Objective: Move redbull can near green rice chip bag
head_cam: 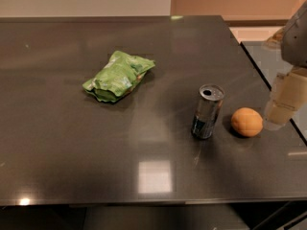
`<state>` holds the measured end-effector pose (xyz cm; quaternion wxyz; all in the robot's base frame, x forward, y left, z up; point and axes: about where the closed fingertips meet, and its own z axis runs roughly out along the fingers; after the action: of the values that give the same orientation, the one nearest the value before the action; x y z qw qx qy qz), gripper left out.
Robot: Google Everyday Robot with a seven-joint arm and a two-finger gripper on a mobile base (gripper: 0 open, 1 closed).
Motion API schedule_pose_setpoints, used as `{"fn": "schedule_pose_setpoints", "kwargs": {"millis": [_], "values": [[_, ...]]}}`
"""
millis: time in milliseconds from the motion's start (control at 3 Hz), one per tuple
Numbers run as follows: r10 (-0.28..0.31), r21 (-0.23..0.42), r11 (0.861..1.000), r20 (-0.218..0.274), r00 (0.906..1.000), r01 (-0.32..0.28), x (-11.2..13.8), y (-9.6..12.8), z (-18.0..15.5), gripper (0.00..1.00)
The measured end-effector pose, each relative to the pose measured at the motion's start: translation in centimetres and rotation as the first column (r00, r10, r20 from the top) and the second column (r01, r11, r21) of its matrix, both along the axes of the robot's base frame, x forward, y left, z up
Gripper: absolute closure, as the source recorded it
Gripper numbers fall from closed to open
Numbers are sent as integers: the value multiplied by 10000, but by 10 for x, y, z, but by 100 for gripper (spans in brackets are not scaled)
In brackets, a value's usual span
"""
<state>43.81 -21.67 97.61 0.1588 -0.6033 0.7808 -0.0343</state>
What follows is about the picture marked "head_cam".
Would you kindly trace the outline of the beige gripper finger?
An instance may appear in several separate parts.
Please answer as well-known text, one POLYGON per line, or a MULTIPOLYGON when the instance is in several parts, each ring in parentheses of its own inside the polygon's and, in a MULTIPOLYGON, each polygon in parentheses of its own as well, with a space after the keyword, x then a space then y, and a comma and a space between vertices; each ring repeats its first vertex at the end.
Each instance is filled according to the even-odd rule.
POLYGON ((279 130, 307 103, 307 69, 294 66, 287 74, 278 73, 264 111, 263 127, 279 130))
POLYGON ((283 39, 283 34, 284 29, 279 29, 265 41, 265 46, 271 49, 279 49, 283 39))

